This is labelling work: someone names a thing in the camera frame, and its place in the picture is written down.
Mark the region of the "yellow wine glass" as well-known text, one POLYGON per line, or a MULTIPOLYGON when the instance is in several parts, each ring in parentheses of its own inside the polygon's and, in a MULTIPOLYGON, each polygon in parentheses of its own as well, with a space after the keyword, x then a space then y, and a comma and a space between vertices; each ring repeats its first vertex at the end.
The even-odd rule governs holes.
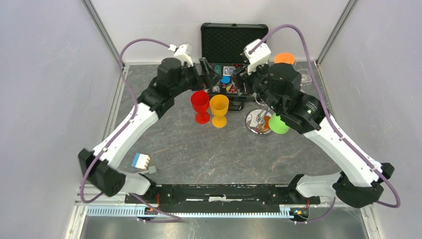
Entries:
POLYGON ((211 123, 214 127, 223 128, 227 124, 225 115, 228 112, 229 99, 225 95, 213 96, 210 100, 210 109, 213 114, 211 123))

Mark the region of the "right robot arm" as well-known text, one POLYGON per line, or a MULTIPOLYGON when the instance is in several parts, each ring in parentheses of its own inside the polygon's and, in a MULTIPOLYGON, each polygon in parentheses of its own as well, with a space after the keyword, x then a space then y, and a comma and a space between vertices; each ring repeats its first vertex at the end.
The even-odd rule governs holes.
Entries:
POLYGON ((340 172, 330 175, 297 175, 287 190, 291 202, 335 197, 354 208, 380 202, 393 165, 363 152, 336 123, 323 98, 302 92, 302 76, 291 64, 265 64, 254 72, 241 69, 234 74, 270 107, 276 119, 311 140, 340 167, 340 172))

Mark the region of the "red wine glass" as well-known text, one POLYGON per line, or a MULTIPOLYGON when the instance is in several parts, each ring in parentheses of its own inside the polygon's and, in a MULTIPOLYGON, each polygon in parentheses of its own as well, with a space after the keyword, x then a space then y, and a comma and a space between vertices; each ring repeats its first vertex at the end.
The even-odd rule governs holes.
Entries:
POLYGON ((206 124, 210 120, 208 113, 209 96, 204 91, 196 91, 191 96, 191 104, 193 110, 196 112, 195 121, 198 124, 206 124))

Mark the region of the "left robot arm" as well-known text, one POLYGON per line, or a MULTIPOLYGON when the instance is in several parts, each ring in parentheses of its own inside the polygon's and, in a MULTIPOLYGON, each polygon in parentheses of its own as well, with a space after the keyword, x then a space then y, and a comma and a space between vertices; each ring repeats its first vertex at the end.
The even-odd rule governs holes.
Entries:
POLYGON ((175 97, 185 91, 203 92, 222 78, 207 62, 200 59, 201 70, 176 58, 166 58, 157 67, 157 75, 135 100, 127 117, 94 149, 83 148, 78 154, 83 181, 89 181, 101 195, 112 197, 123 191, 137 194, 150 203, 156 198, 151 181, 141 174, 118 170, 134 143, 154 125, 175 103, 175 97))

